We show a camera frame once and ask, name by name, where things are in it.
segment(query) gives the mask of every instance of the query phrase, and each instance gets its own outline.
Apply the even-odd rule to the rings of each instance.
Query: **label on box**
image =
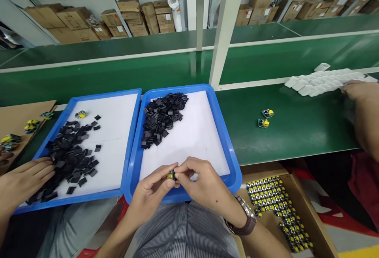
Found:
[[[345,3],[347,2],[348,0],[339,0],[337,2],[337,5],[345,5]]]

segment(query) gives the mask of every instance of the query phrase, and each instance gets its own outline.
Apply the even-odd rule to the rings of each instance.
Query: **striped shirt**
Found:
[[[223,219],[196,202],[161,205],[135,234],[134,258],[237,258]]]

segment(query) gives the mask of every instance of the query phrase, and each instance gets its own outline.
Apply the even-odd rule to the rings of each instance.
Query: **worker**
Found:
[[[355,102],[355,137],[362,149],[305,157],[330,198],[379,233],[379,84],[352,80],[341,88]]]
[[[9,156],[10,154],[3,154],[0,160],[7,160]],[[172,169],[176,181],[167,178]],[[198,174],[196,182],[189,179],[194,173]],[[0,245],[17,206],[39,190],[53,175],[54,165],[50,158],[45,157],[28,162],[0,177]],[[179,187],[179,184],[193,201],[161,205],[169,190]],[[84,213],[81,205],[86,203],[91,203],[92,207]],[[64,213],[59,220],[52,220],[50,227],[54,232],[42,237],[43,241],[37,245],[37,251],[35,243],[31,241],[36,239],[40,229],[30,228],[29,225],[33,222],[28,221],[24,225],[24,231],[29,231],[28,240],[24,245],[17,245],[5,239],[8,241],[4,242],[0,257],[76,257],[96,233],[97,229],[93,225],[100,227],[107,216],[101,221],[90,219],[94,213],[99,213],[98,208],[103,203],[86,203],[66,206],[66,212],[69,213]],[[74,206],[78,206],[76,212],[69,211]],[[48,219],[40,218],[37,223],[42,223],[43,220]],[[239,257],[236,242],[228,227],[240,235],[245,251],[251,257],[292,257],[254,216],[247,215],[242,202],[230,193],[210,162],[189,157],[180,166],[178,163],[161,166],[138,183],[125,216],[96,257],[123,257],[133,236],[137,241],[134,257]],[[83,228],[92,229],[91,235]],[[34,252],[29,252],[28,247],[34,247]]]

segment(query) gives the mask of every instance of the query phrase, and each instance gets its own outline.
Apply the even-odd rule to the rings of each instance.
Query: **person's arm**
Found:
[[[341,91],[355,102],[356,139],[379,162],[379,84],[353,80]]]
[[[13,154],[2,154],[0,162],[4,162],[9,156]],[[54,167],[50,158],[44,157],[25,163],[0,177],[0,248],[11,215],[54,175]]]
[[[125,254],[136,230],[152,218],[169,190],[173,186],[179,187],[179,184],[167,179],[176,166],[178,163],[161,166],[139,181],[125,216],[95,258],[118,258]]]
[[[196,182],[186,172],[197,173]],[[247,215],[236,198],[225,186],[209,161],[188,157],[174,169],[175,177],[189,196],[199,204],[217,212],[236,228],[246,224]],[[288,250],[261,223],[257,222],[249,235],[240,236],[251,257],[291,258]]]

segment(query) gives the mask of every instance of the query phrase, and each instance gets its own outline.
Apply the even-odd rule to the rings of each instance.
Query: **forearm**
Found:
[[[356,101],[355,134],[361,147],[379,162],[379,99]]]
[[[241,235],[240,238],[250,257],[292,258],[289,251],[260,222],[251,234]]]
[[[123,256],[137,228],[133,224],[133,220],[128,217],[128,212],[126,212],[125,217],[101,247],[95,258],[119,258]]]
[[[9,224],[10,218],[11,218],[11,215],[0,213],[0,248],[3,245],[5,234],[7,233],[7,230],[8,230],[8,224]]]

